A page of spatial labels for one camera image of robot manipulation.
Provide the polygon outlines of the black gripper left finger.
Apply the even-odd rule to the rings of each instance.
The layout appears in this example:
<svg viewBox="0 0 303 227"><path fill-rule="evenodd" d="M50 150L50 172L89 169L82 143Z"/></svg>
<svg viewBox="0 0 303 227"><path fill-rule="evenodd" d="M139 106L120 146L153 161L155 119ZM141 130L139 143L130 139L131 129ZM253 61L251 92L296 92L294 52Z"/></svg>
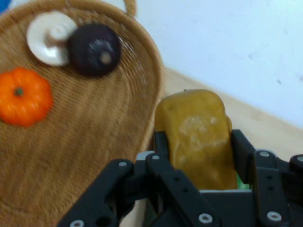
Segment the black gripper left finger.
<svg viewBox="0 0 303 227"><path fill-rule="evenodd" d="M149 199L154 227L219 227L221 218L181 170L168 160L163 132L155 133L155 152L141 160L115 159L58 222L60 227L117 227L135 202Z"/></svg>

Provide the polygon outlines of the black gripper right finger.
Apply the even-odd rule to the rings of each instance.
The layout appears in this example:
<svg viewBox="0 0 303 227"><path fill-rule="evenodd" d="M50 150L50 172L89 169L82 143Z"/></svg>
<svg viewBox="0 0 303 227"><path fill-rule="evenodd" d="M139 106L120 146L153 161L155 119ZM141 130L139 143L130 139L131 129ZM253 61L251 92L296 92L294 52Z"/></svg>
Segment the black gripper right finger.
<svg viewBox="0 0 303 227"><path fill-rule="evenodd" d="M232 130L235 170L253 191L258 227L303 225L303 165L298 156L281 160L267 150L256 150L241 130Z"/></svg>

